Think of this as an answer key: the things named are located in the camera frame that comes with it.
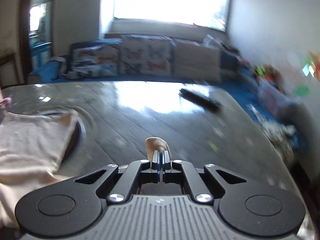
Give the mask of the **cream long-sleeve garment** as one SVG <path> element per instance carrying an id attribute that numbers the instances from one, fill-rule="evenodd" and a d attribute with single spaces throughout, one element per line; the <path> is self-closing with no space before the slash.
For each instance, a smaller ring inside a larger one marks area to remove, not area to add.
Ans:
<path id="1" fill-rule="evenodd" d="M 26 194 L 61 182 L 57 174 L 79 115 L 19 115 L 1 122 L 1 227 L 17 228 L 15 207 Z"/>

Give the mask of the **round induction cooktop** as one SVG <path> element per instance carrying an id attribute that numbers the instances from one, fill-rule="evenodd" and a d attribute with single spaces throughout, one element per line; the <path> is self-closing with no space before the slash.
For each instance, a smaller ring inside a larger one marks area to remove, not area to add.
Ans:
<path id="1" fill-rule="evenodd" d="M 87 133 L 89 135 L 93 135 L 96 132 L 97 127 L 93 117 L 88 113 L 88 111 L 78 106 L 39 108 L 33 113 L 33 115 L 56 116 L 67 114 L 71 110 L 74 110 L 78 114 L 78 117 L 76 119 L 75 128 L 73 129 L 71 138 L 69 139 L 67 148 L 65 150 L 62 164 L 81 147 L 81 144 L 87 137 Z"/>

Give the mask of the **black remote control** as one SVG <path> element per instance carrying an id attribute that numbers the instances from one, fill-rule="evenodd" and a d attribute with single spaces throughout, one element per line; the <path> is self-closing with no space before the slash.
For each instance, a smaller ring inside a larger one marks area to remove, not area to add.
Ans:
<path id="1" fill-rule="evenodd" d="M 193 90 L 181 88 L 180 96 L 192 103 L 195 103 L 196 105 L 214 112 L 220 111 L 222 109 L 221 103 Z"/>

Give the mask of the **dark blue sofa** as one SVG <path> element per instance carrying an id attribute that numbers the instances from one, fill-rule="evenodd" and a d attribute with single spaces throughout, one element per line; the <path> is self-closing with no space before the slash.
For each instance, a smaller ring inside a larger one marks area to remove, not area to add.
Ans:
<path id="1" fill-rule="evenodd" d="M 260 113 L 266 116 L 267 119 L 277 120 L 273 117 L 257 100 L 258 82 L 253 76 L 248 75 L 248 71 L 240 66 L 239 61 L 230 52 L 221 53 L 221 75 L 222 81 L 214 82 L 203 80 L 207 85 L 213 85 L 226 90 L 240 106 L 246 107 L 252 104 Z M 119 74 L 110 77 L 96 77 L 74 79 L 74 82 L 91 82 L 91 81 L 148 81 L 148 82 L 178 82 L 178 83 L 197 83 L 199 80 L 178 78 L 178 77 L 162 77 L 152 75 L 130 75 Z"/>

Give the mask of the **right butterfly cushion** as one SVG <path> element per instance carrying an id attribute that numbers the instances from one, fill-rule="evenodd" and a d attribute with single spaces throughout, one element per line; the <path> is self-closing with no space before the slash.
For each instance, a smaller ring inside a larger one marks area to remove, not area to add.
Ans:
<path id="1" fill-rule="evenodd" d="M 174 45 L 166 36 L 123 35 L 119 73 L 171 77 Z"/>

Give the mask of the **butterfly cushion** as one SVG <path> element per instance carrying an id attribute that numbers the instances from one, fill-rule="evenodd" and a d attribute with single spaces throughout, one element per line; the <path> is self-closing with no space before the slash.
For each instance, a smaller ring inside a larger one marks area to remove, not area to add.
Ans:
<path id="1" fill-rule="evenodd" d="M 123 35 L 119 73 L 171 77 L 174 45 L 166 36 Z"/>
<path id="2" fill-rule="evenodd" d="M 111 45 L 78 48 L 72 53 L 67 79 L 110 77 L 118 74 L 119 51 Z"/>

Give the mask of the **left butterfly cushion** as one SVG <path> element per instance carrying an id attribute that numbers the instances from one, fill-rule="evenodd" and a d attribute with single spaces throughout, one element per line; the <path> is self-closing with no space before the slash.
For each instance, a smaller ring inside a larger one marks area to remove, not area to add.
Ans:
<path id="1" fill-rule="evenodd" d="M 110 77 L 118 74 L 119 51 L 111 45 L 78 48 L 72 53 L 67 79 Z"/>

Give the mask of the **clear plastic storage box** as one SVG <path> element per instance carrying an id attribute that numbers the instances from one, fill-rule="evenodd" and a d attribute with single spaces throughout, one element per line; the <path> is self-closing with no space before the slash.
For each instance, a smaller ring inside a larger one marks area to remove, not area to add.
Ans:
<path id="1" fill-rule="evenodd" d="M 265 79 L 260 79 L 257 100 L 273 117 L 289 120 L 300 109 L 295 98 L 287 96 Z"/>

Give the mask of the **plush toy pile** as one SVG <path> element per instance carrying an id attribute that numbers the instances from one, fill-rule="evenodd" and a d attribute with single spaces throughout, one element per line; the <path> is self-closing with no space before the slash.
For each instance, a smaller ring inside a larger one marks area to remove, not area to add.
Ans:
<path id="1" fill-rule="evenodd" d="M 277 83 L 280 81 L 280 73 L 269 64 L 255 66 L 254 76 L 257 80 L 266 79 L 272 83 Z"/>

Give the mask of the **blue blanket on sofa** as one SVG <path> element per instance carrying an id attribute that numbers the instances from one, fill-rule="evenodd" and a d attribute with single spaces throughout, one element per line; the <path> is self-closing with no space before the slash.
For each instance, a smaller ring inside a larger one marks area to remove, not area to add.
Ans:
<path id="1" fill-rule="evenodd" d="M 63 82 L 67 70 L 66 57 L 52 57 L 47 63 L 30 72 L 27 81 L 28 84 Z"/>

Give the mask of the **blue plastic cabinet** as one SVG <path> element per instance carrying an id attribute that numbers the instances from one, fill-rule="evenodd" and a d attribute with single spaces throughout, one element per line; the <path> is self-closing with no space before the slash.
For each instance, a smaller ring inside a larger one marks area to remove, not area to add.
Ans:
<path id="1" fill-rule="evenodd" d="M 51 42 L 39 43 L 30 47 L 31 64 L 33 70 L 36 70 L 49 61 L 51 58 L 51 48 Z"/>

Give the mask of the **window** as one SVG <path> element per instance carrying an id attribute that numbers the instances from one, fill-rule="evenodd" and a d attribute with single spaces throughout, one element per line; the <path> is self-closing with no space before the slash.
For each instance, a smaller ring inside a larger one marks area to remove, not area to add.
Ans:
<path id="1" fill-rule="evenodd" d="M 100 0 L 100 25 L 115 33 L 226 31 L 230 0 Z"/>

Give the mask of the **paper pinwheel flower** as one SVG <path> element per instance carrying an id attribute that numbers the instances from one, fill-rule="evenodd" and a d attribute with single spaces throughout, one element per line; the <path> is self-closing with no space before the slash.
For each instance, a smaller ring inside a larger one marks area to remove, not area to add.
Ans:
<path id="1" fill-rule="evenodd" d="M 319 93 L 319 51 L 309 52 L 303 64 L 300 71 L 303 79 L 293 90 L 293 94 L 298 97 Z"/>

